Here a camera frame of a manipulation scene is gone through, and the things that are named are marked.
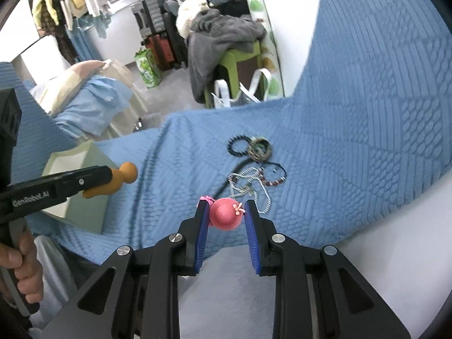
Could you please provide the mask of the person's left hand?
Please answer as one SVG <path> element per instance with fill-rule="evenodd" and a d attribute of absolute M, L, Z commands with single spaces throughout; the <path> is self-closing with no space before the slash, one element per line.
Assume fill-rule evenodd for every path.
<path fill-rule="evenodd" d="M 43 299 L 43 268 L 37 257 L 37 247 L 28 227 L 18 241 L 18 249 L 1 244 L 1 267 L 13 270 L 18 280 L 17 288 L 29 304 Z"/>

